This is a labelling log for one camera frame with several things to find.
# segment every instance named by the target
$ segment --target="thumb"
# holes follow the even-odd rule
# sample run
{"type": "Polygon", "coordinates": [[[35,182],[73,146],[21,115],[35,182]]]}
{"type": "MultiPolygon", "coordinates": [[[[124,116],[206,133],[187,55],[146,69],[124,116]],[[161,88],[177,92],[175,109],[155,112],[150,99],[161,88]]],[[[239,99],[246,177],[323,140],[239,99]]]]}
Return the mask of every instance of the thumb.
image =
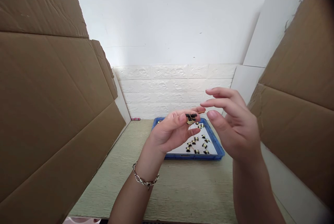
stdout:
{"type": "Polygon", "coordinates": [[[208,111],[207,116],[216,129],[222,145],[229,145],[232,141],[238,140],[239,135],[232,129],[227,120],[217,111],[208,111]]]}
{"type": "Polygon", "coordinates": [[[164,123],[164,130],[166,131],[172,131],[175,130],[187,122],[187,117],[185,113],[182,113],[179,116],[176,116],[174,118],[164,119],[161,123],[164,123]]]}

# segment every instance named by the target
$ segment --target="cardboard box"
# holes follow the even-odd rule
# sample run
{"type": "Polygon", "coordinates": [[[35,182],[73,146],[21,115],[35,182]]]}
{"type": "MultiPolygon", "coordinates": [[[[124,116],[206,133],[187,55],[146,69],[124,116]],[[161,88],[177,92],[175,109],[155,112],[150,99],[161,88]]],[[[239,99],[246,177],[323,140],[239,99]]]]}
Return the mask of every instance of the cardboard box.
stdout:
{"type": "Polygon", "coordinates": [[[0,220],[62,223],[125,121],[78,0],[0,0],[0,220]]]}
{"type": "Polygon", "coordinates": [[[261,140],[333,208],[334,13],[303,0],[252,95],[261,140]]]}

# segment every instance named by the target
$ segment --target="table surface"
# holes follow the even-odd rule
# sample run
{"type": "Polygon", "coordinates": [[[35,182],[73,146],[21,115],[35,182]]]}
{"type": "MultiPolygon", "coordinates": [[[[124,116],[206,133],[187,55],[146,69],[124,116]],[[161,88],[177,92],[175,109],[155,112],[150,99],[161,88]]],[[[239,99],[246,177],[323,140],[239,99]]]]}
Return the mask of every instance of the table surface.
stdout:
{"type": "MultiPolygon", "coordinates": [[[[153,120],[130,122],[69,216],[109,218],[152,124],[153,120]]],[[[165,160],[159,174],[144,220],[237,223],[233,207],[232,158],[228,154],[221,161],[165,160]]],[[[286,222],[295,223],[276,201],[286,222]]]]}

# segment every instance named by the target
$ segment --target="chain bracelet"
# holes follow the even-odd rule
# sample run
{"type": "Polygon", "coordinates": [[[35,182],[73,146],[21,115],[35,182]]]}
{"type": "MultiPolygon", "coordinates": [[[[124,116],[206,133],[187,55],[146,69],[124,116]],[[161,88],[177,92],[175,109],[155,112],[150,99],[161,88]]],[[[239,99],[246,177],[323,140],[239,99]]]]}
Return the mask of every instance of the chain bracelet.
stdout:
{"type": "Polygon", "coordinates": [[[132,166],[132,168],[133,168],[133,173],[134,173],[134,175],[135,175],[135,178],[136,178],[136,181],[137,182],[139,182],[139,183],[141,183],[141,184],[143,184],[144,186],[147,186],[147,191],[150,189],[149,187],[150,186],[153,186],[157,181],[158,181],[158,179],[159,179],[159,174],[157,175],[157,177],[156,177],[156,179],[154,180],[154,181],[144,181],[143,179],[141,179],[140,177],[139,177],[139,175],[136,173],[136,170],[135,170],[135,167],[136,167],[136,165],[137,165],[137,162],[138,161],[136,161],[134,164],[133,164],[133,166],[132,166]]]}

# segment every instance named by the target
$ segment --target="forearm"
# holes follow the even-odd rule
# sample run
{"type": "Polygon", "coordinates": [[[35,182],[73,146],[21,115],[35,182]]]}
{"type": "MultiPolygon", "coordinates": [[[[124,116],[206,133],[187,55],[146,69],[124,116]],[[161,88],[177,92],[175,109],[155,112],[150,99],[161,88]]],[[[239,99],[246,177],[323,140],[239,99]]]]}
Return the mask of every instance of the forearm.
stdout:
{"type": "MultiPolygon", "coordinates": [[[[164,158],[165,154],[154,150],[152,142],[148,139],[138,159],[136,173],[145,181],[154,181],[164,158]]],[[[148,190],[146,186],[138,183],[131,172],[111,210],[110,223],[141,223],[152,188],[153,186],[150,186],[148,190]]]]}
{"type": "Polygon", "coordinates": [[[233,160],[233,199],[238,223],[285,223],[272,193],[263,158],[255,164],[233,160]]]}

